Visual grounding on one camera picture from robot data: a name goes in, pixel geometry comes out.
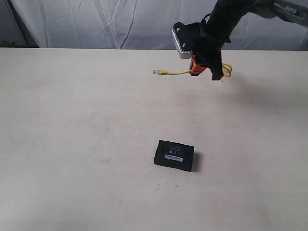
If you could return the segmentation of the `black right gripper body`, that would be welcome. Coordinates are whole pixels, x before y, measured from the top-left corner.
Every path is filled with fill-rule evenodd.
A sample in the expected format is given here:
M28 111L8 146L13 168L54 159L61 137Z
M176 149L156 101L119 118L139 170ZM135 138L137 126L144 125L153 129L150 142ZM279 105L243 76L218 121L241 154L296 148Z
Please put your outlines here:
M210 69L213 81L222 79L221 50L217 49L208 38L198 38L193 42L193 55L197 66Z

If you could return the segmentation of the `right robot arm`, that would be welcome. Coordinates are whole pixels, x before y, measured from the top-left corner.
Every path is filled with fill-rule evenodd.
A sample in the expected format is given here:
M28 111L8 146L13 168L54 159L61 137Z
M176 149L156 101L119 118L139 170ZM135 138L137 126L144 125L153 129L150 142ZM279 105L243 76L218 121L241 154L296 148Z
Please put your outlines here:
M200 22L188 24L192 41L190 74L197 76L210 69L213 80L230 77L232 67L221 60L221 50L230 42L230 35L247 13L308 26L308 2L290 0L218 0L212 12Z

